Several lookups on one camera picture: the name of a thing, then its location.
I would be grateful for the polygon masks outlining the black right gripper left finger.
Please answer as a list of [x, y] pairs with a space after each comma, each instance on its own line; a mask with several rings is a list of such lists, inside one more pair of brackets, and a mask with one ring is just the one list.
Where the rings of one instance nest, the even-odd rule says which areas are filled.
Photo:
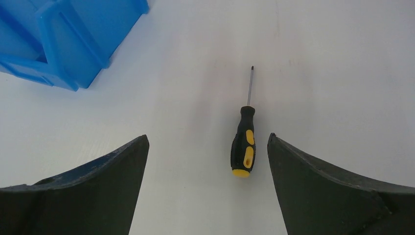
[[3, 235], [127, 235], [149, 152], [146, 135], [74, 169], [0, 190]]

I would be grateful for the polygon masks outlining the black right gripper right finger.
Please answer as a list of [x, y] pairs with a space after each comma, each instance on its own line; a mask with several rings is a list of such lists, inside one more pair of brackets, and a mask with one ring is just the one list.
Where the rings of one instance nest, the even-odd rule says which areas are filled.
[[272, 133], [270, 169], [290, 235], [412, 235], [415, 189], [307, 154]]

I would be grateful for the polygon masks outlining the black yellow screwdriver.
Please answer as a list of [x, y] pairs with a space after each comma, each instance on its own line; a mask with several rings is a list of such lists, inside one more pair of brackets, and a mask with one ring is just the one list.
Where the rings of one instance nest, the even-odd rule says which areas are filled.
[[231, 145], [231, 169], [233, 175], [249, 177], [255, 162], [256, 145], [254, 139], [255, 108], [250, 105], [254, 66], [251, 66], [247, 105], [241, 107], [241, 119]]

